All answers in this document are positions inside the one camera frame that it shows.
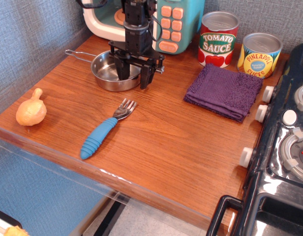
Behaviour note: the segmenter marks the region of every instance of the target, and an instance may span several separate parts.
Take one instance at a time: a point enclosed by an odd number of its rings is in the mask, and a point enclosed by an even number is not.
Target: orange button
[[[163,6],[161,8],[161,15],[164,17],[170,17],[171,16],[171,7],[169,6]]]
[[[159,48],[165,52],[175,53],[178,50],[178,45],[173,42],[161,41]]]
[[[169,29],[169,28],[170,28],[170,25],[171,25],[170,19],[166,19],[166,18],[162,18],[162,19],[161,19],[161,26],[162,26],[163,28]]]
[[[172,32],[171,40],[175,41],[175,42],[180,42],[181,41],[181,33],[180,32]]]
[[[175,19],[182,19],[183,17],[183,9],[182,8],[174,8],[173,11],[172,11],[172,17],[175,18]]]
[[[182,21],[173,21],[172,22],[172,29],[175,31],[182,30]]]
[[[162,30],[162,36],[161,36],[161,38],[163,38],[163,39],[169,39],[170,38],[170,31],[166,30],[166,29],[163,29]]]

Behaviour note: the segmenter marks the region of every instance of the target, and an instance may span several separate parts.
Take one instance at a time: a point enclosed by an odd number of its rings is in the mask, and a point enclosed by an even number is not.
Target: fork
[[[85,140],[80,157],[82,159],[87,159],[92,156],[93,153],[99,148],[104,138],[108,135],[110,130],[116,126],[118,120],[128,117],[136,107],[136,102],[128,100],[126,103],[126,98],[119,105],[113,114],[113,117],[106,119],[102,122]]]

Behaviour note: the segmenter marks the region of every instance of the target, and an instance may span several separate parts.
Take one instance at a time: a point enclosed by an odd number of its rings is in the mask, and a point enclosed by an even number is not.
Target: purple washcloth
[[[263,79],[207,64],[184,100],[242,122],[260,92]]]

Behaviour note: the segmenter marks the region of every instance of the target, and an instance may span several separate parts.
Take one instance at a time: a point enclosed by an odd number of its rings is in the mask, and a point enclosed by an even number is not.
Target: can label
[[[198,60],[203,66],[213,63],[215,66],[224,68],[231,62],[235,47],[236,36],[231,30],[211,32],[202,25]]]
[[[275,70],[280,51],[275,53],[258,53],[242,45],[238,60],[238,71],[254,75],[262,79],[272,75]]]

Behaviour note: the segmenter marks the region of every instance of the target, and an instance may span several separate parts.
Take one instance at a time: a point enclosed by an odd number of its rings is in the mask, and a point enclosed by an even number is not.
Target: stove handle
[[[213,215],[210,226],[207,230],[206,236],[216,236],[217,235],[217,231],[219,229],[221,220],[224,217],[226,209],[228,209],[228,208],[232,208],[238,212],[237,216],[236,216],[236,220],[234,222],[234,226],[233,226],[233,229],[234,229],[235,224],[237,223],[238,216],[240,215],[240,212],[242,210],[242,206],[243,206],[242,200],[239,200],[239,199],[234,198],[229,195],[222,196],[219,199],[218,205],[215,209],[215,213]]]

